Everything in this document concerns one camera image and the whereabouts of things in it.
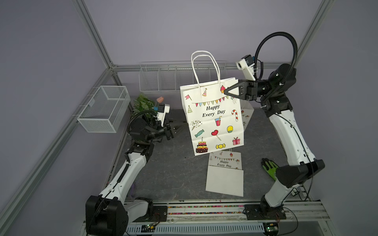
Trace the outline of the white party paper bag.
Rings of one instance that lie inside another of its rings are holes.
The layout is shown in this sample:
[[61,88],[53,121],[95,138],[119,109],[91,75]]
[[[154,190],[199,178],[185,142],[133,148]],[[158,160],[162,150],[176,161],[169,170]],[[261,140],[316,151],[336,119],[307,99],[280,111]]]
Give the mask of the white party paper bag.
[[238,197],[244,196],[241,153],[223,150],[209,154],[206,191]]

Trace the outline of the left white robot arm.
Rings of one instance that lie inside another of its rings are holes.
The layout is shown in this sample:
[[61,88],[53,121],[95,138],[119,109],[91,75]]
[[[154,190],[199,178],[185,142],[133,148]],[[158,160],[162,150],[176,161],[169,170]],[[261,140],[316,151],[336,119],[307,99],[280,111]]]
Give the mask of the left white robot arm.
[[150,122],[133,118],[127,126],[132,144],[125,153],[126,161],[110,184],[97,196],[86,201],[86,232],[92,236],[122,236],[130,223],[137,219],[154,219],[153,201],[137,197],[125,204],[132,185],[152,156],[156,142],[162,138],[174,138],[187,122],[175,119],[160,121],[153,117]]

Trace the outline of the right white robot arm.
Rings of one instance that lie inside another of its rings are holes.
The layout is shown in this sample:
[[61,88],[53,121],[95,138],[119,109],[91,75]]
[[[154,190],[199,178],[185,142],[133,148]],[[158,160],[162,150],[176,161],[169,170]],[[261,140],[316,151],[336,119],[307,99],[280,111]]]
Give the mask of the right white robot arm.
[[325,163],[317,159],[306,144],[285,94],[296,83],[296,70],[289,64],[282,64],[267,80],[257,80],[252,65],[238,62],[236,66],[246,79],[228,87],[224,93],[246,101],[261,98],[262,109],[285,151],[288,164],[277,168],[277,179],[260,204],[263,210],[278,209],[294,188],[307,180],[312,181],[325,168]]

